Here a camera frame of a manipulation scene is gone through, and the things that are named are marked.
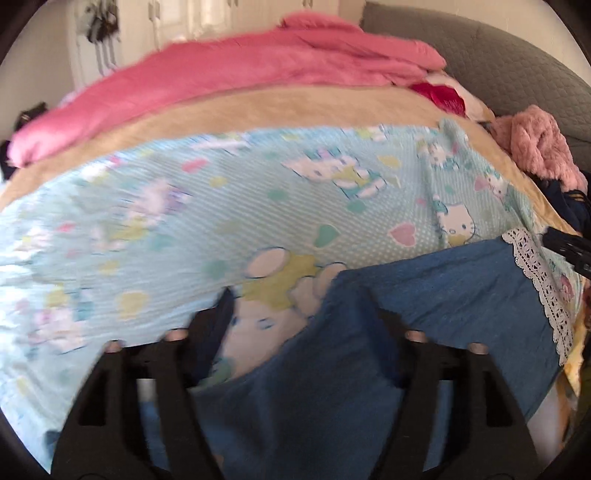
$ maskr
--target red cloth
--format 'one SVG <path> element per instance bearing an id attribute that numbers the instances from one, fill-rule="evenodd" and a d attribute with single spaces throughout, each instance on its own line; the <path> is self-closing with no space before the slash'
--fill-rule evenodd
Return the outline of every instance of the red cloth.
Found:
<path id="1" fill-rule="evenodd" d="M 431 85 L 427 82 L 415 83 L 408 88 L 428 98 L 444 112 L 466 117 L 464 99 L 453 88 L 447 85 Z"/>

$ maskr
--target beige blanket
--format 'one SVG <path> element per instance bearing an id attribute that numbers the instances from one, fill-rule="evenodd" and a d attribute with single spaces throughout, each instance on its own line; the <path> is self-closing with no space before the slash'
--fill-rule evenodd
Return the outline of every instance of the beige blanket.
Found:
<path id="1" fill-rule="evenodd" d="M 61 173 L 96 157 L 151 140 L 262 127 L 363 127 L 380 123 L 436 127 L 446 115 L 429 100 L 398 87 L 276 87 L 216 96 L 148 115 L 20 170 L 0 196 L 0 210 Z M 574 233 L 483 128 L 467 119 L 454 116 L 454 120 L 466 131 L 472 147 L 530 198 L 545 223 Z M 584 338 L 582 315 L 579 317 L 578 343 L 565 366 L 575 385 L 578 384 L 577 365 Z"/>

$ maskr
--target gray quilted cushion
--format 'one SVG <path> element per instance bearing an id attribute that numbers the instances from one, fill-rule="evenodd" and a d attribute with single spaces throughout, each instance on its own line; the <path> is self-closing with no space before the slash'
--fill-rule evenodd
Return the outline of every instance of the gray quilted cushion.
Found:
<path id="1" fill-rule="evenodd" d="M 591 87 L 554 57 L 498 28 L 420 8 L 368 2 L 361 26 L 429 43 L 495 115 L 539 105 L 556 118 L 576 164 L 591 170 Z"/>

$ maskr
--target pink blanket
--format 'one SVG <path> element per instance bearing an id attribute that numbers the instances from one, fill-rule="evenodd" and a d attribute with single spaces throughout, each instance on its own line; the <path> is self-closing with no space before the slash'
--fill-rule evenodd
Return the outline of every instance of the pink blanket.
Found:
<path id="1" fill-rule="evenodd" d="M 552 115 L 530 105 L 516 115 L 495 118 L 491 135 L 520 170 L 541 179 L 560 180 L 563 192 L 587 194 L 587 179 L 574 164 L 570 148 Z"/>
<path id="2" fill-rule="evenodd" d="M 426 43 L 302 12 L 260 34 L 172 44 L 28 124 L 12 137 L 9 158 L 23 167 L 140 115 L 212 93 L 262 85 L 409 85 L 445 64 Z"/>

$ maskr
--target black robotic claw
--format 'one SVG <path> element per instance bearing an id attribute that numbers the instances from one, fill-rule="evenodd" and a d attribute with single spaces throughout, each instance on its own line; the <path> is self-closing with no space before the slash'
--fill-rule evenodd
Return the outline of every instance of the black robotic claw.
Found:
<path id="1" fill-rule="evenodd" d="M 525 421 L 483 345 L 472 344 L 468 351 L 437 345 L 422 332 L 407 330 L 398 315 L 377 309 L 370 297 L 360 307 L 382 372 L 406 389 L 371 480 L 535 478 L 539 466 Z M 68 416 L 52 477 L 223 480 L 186 389 L 209 372 L 233 309 L 234 297 L 226 290 L 214 308 L 195 315 L 187 330 L 171 330 L 149 345 L 123 348 L 111 342 Z M 138 378 L 155 379 L 170 471 L 150 461 Z M 454 382 L 450 430 L 443 462 L 423 472 L 440 380 Z"/>
<path id="2" fill-rule="evenodd" d="M 187 330 L 123 348 L 110 342 L 80 390 L 56 446 L 51 474 L 60 480 L 221 480 L 187 392 L 207 376 L 234 311 L 226 289 Z M 148 454 L 137 393 L 153 378 L 170 471 Z"/>

